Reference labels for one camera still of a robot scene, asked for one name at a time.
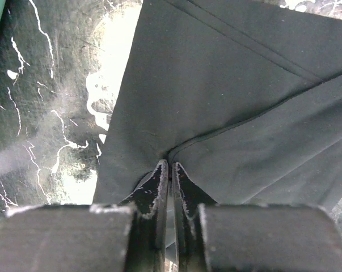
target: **fabric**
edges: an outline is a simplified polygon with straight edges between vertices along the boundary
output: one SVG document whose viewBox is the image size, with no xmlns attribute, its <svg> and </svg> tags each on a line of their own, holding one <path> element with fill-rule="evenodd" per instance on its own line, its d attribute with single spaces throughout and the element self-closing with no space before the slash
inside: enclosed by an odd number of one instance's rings
<svg viewBox="0 0 342 272">
<path fill-rule="evenodd" d="M 145 0 L 94 202 L 120 202 L 164 158 L 219 203 L 333 208 L 342 21 L 246 0 Z"/>
</svg>

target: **gray fabric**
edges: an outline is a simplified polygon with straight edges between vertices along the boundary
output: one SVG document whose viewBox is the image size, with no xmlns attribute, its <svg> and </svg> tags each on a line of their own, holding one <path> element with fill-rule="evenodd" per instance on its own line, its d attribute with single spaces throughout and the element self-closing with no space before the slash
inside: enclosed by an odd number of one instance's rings
<svg viewBox="0 0 342 272">
<path fill-rule="evenodd" d="M 166 158 L 218 202 L 331 209 L 342 21 L 246 0 L 145 0 L 102 152 L 94 202 L 120 202 Z"/>
</svg>

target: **folded fabric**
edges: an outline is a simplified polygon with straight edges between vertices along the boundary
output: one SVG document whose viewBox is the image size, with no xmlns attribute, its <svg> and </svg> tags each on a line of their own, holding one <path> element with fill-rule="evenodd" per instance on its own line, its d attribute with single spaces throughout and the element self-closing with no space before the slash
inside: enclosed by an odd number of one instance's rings
<svg viewBox="0 0 342 272">
<path fill-rule="evenodd" d="M 246 0 L 144 0 L 94 202 L 120 202 L 164 158 L 220 203 L 331 209 L 342 21 Z"/>
</svg>

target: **marble pattern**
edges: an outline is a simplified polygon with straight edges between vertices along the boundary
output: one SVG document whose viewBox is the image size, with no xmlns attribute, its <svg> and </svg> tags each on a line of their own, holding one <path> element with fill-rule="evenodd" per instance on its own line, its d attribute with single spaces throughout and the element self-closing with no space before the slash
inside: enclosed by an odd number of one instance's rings
<svg viewBox="0 0 342 272">
<path fill-rule="evenodd" d="M 342 19 L 342 0 L 263 2 Z M 21 205 L 92 202 L 141 5 L 8 1 L 0 28 L 0 216 Z M 331 216 L 342 233 L 342 200 Z"/>
</svg>

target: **black marbled surface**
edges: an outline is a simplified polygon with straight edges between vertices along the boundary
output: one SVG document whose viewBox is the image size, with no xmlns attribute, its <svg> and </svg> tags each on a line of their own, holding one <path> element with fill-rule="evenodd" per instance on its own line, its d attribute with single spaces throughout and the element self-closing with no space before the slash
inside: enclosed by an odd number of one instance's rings
<svg viewBox="0 0 342 272">
<path fill-rule="evenodd" d="M 261 0 L 342 19 L 342 0 Z M 0 216 L 91 203 L 141 0 L 10 0 L 0 27 Z M 342 234 L 342 199 L 331 216 Z"/>
</svg>

